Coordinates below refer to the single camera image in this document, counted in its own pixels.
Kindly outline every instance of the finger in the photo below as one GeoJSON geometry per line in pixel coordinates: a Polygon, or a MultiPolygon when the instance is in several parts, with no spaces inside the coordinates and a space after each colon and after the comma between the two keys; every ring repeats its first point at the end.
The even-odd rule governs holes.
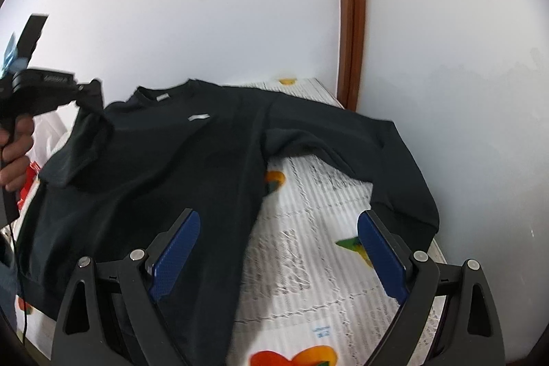
{"type": "Polygon", "coordinates": [[[31,135],[22,135],[15,142],[7,145],[2,150],[2,160],[9,163],[16,158],[23,157],[27,152],[29,152],[33,144],[34,139],[31,135]]]}
{"type": "Polygon", "coordinates": [[[0,170],[0,185],[5,186],[15,180],[17,177],[27,172],[30,160],[27,156],[20,157],[0,170]]]}
{"type": "Polygon", "coordinates": [[[30,115],[20,115],[15,120],[15,131],[19,134],[32,135],[34,132],[34,120],[30,115]]]}
{"type": "Polygon", "coordinates": [[[20,175],[5,186],[6,191],[19,191],[27,181],[27,174],[20,175]]]}
{"type": "Polygon", "coordinates": [[[9,132],[0,128],[0,146],[4,146],[9,140],[9,132]]]}

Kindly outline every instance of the sweatshirt sleeve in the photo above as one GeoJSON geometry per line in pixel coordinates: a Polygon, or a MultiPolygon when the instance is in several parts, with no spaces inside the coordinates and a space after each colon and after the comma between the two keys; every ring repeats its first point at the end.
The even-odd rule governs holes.
{"type": "Polygon", "coordinates": [[[313,153],[371,182],[372,209],[413,251],[426,251],[438,231],[433,196],[391,121],[278,94],[268,110],[263,151],[266,157],[313,153]]]}

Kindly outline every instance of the black sweatshirt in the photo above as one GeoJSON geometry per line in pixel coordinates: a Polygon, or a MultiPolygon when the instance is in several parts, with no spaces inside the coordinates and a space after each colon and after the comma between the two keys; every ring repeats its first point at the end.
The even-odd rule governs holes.
{"type": "Polygon", "coordinates": [[[302,153],[372,182],[372,207],[389,230],[427,250],[438,213],[392,122],[190,80],[139,87],[104,117],[79,112],[67,144],[40,172],[18,240],[28,302],[55,319],[81,256],[122,259],[192,208],[199,239],[158,308],[192,366],[224,364],[267,160],[302,153]]]}

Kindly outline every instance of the white chest logo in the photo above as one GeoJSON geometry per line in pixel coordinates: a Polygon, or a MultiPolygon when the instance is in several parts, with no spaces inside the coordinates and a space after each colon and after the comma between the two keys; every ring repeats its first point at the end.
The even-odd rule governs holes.
{"type": "Polygon", "coordinates": [[[210,118],[209,114],[200,114],[200,115],[191,115],[188,120],[191,122],[193,120],[203,120],[204,118],[210,118]]]}

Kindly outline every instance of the blue gripper pad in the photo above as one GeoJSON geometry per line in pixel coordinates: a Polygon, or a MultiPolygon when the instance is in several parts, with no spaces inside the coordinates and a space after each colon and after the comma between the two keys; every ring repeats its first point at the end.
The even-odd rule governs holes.
{"type": "Polygon", "coordinates": [[[366,211],[359,216],[357,228],[385,293],[402,305],[408,297],[404,267],[366,211]]]}
{"type": "Polygon", "coordinates": [[[154,265],[153,285],[149,289],[149,296],[153,302],[157,303],[161,297],[172,291],[175,281],[198,239],[199,233],[200,216],[196,211],[193,211],[175,233],[154,265]]]}

